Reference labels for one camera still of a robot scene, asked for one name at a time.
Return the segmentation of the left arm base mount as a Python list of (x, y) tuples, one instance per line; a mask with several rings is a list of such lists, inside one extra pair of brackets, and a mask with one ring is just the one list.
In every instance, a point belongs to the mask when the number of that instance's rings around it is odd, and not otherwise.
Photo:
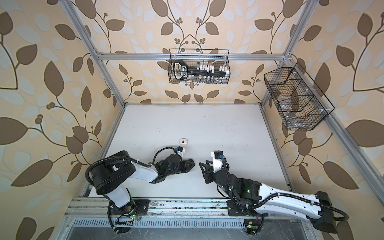
[(149, 205), (150, 200), (131, 200), (118, 208), (109, 200), (107, 217), (110, 227), (117, 235), (129, 232), (134, 221), (140, 221), (142, 215), (148, 212)]

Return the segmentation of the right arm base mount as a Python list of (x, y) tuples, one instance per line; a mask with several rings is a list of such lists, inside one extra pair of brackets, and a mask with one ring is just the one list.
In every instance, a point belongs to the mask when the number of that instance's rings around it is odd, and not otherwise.
[(233, 201), (227, 201), (228, 215), (230, 217), (251, 217), (244, 219), (244, 231), (250, 236), (256, 236), (262, 229), (267, 214), (259, 214), (255, 210), (236, 205)]

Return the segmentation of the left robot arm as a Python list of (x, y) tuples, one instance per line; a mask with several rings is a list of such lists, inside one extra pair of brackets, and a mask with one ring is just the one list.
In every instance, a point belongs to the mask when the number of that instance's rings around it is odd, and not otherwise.
[(128, 178), (158, 184), (168, 176), (188, 173), (195, 162), (184, 160), (185, 152), (181, 146), (165, 147), (155, 153), (150, 163), (145, 164), (130, 157), (127, 151), (120, 151), (91, 164), (86, 169), (85, 177), (97, 195), (104, 196), (114, 207), (124, 208), (134, 204), (129, 190), (123, 186)]

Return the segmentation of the cream earbud charging case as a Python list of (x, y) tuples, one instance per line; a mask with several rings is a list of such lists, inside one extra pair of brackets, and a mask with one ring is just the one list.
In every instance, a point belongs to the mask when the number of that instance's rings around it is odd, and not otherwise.
[(180, 139), (180, 141), (179, 141), (180, 145), (187, 145), (188, 142), (189, 142), (189, 140), (188, 140), (188, 139), (185, 139), (185, 138)]

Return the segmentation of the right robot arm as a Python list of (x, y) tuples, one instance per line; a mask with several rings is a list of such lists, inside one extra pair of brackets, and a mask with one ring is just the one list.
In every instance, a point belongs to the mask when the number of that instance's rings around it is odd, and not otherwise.
[(200, 163), (206, 184), (215, 183), (228, 201), (229, 214), (237, 212), (245, 216), (279, 215), (299, 219), (312, 224), (325, 233), (336, 234), (337, 222), (347, 221), (349, 216), (333, 207), (327, 193), (314, 195), (287, 192), (250, 179), (238, 178), (229, 172), (229, 165), (217, 161)]

